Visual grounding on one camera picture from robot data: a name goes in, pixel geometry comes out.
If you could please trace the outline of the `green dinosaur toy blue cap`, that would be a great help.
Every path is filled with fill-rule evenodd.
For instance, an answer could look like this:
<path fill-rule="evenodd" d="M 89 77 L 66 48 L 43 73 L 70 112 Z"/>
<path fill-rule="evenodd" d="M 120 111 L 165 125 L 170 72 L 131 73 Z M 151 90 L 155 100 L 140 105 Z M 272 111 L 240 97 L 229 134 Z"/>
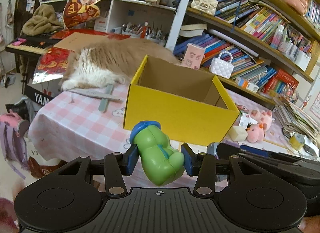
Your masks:
<path fill-rule="evenodd" d="M 173 148 L 157 121 L 141 121 L 130 134 L 130 144 L 138 147 L 142 168 L 156 186 L 164 186 L 184 173 L 184 154 Z"/>

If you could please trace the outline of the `pink plush paw slipper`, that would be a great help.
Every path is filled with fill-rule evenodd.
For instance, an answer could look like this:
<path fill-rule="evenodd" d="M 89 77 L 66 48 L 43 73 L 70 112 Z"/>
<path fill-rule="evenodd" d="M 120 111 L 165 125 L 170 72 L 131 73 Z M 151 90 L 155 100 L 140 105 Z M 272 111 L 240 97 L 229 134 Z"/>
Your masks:
<path fill-rule="evenodd" d="M 259 124 L 266 124 L 265 131 L 268 131 L 270 129 L 270 126 L 272 125 L 272 118 L 273 118 L 273 113 L 271 110 L 267 111 L 260 111 L 253 109 L 249 112 L 250 116 L 252 119 L 257 121 Z"/>

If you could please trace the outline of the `stack of papers and books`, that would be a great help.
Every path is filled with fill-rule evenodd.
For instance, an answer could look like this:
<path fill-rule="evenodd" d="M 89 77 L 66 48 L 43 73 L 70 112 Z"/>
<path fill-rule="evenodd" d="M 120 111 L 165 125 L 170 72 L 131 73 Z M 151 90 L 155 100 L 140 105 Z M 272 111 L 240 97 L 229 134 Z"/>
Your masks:
<path fill-rule="evenodd" d="M 319 124 L 306 112 L 287 99 L 274 97 L 273 113 L 282 126 L 283 134 L 289 138 L 293 133 L 307 136 L 319 148 Z"/>

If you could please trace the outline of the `yellow cardboard box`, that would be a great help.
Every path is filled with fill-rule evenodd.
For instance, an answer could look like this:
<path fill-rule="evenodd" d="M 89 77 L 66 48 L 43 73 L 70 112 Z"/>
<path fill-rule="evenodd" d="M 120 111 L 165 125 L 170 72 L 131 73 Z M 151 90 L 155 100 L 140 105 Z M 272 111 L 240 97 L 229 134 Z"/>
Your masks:
<path fill-rule="evenodd" d="M 123 128 L 157 121 L 170 139 L 220 142 L 240 111 L 217 76 L 145 56 L 129 85 Z"/>

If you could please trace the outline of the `orange white medicine box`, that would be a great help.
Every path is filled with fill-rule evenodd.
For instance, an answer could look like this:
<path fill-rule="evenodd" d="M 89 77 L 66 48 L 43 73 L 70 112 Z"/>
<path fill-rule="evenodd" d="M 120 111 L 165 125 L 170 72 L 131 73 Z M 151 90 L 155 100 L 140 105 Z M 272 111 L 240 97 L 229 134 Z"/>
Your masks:
<path fill-rule="evenodd" d="M 248 80 L 245 80 L 241 77 L 237 77 L 236 80 L 235 80 L 235 83 L 239 86 L 239 87 L 242 87 L 244 89 L 247 89 L 253 93 L 256 93 L 259 89 L 259 87 L 254 84 L 254 83 L 251 83 L 249 82 Z"/>

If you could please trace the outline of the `white quilted pearl handbag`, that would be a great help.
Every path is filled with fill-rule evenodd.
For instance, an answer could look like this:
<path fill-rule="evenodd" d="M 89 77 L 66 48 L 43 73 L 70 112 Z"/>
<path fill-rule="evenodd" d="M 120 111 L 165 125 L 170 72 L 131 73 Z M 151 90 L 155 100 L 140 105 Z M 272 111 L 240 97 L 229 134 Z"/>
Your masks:
<path fill-rule="evenodd" d="M 229 61 L 225 61 L 225 60 L 221 59 L 221 56 L 224 54 L 230 56 Z M 231 74 L 234 69 L 234 66 L 232 65 L 232 61 L 233 61 L 233 55 L 228 51 L 222 51 L 219 53 L 219 55 L 217 57 L 214 57 L 212 59 L 210 67 L 209 67 L 209 71 L 212 74 L 229 79 L 231 77 Z"/>

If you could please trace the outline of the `fluffy orange white cat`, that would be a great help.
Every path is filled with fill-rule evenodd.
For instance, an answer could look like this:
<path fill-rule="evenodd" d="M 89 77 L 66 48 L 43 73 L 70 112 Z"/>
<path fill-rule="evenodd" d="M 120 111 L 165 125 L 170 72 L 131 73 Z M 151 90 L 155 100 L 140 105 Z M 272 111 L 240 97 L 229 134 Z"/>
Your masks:
<path fill-rule="evenodd" d="M 81 88 L 103 88 L 109 84 L 131 81 L 144 57 L 152 56 L 174 65 L 180 61 L 172 52 L 147 39 L 107 39 L 71 52 L 61 79 L 63 91 Z"/>

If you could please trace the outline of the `pink sticker cup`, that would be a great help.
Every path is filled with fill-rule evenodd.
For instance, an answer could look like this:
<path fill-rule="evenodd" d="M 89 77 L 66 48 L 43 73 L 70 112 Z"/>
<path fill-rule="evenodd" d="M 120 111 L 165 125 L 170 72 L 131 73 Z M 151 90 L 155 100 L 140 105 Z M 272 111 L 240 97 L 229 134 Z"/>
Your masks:
<path fill-rule="evenodd" d="M 181 66 L 198 70 L 204 58 L 205 48 L 188 43 L 184 53 Z"/>

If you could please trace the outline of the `black electric keyboard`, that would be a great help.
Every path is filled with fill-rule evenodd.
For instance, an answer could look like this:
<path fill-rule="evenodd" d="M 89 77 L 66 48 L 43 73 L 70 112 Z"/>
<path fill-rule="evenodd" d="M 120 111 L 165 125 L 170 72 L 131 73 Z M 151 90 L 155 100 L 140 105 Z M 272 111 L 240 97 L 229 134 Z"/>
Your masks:
<path fill-rule="evenodd" d="M 44 55 L 59 39 L 52 39 L 47 36 L 20 36 L 14 39 L 5 47 L 5 51 L 18 54 L 30 52 Z"/>

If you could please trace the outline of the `red gold festive balloon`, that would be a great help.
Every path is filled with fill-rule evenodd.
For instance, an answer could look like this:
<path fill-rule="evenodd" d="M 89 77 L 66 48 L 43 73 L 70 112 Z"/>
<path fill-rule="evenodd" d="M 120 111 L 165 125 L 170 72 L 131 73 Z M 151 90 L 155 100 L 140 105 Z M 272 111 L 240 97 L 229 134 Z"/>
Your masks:
<path fill-rule="evenodd" d="M 63 11 L 63 23 L 67 29 L 100 16 L 97 3 L 101 0 L 69 0 Z"/>

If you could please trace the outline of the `olive green blanket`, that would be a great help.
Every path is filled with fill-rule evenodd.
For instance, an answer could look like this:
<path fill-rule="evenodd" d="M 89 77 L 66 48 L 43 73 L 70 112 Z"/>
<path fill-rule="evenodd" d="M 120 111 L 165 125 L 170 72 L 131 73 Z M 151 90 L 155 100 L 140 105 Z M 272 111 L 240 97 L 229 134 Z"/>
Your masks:
<path fill-rule="evenodd" d="M 63 28 L 63 24 L 59 22 L 53 6 L 42 4 L 35 10 L 33 16 L 25 22 L 21 35 L 37 36 L 61 28 Z"/>

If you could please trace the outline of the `cream quilted pearl handbag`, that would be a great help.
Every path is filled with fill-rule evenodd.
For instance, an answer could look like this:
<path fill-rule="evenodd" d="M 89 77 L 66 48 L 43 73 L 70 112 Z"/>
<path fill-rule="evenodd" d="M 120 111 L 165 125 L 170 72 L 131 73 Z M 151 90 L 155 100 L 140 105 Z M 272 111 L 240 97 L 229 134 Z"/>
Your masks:
<path fill-rule="evenodd" d="M 190 7 L 208 15 L 215 16 L 217 5 L 217 0 L 193 0 Z"/>

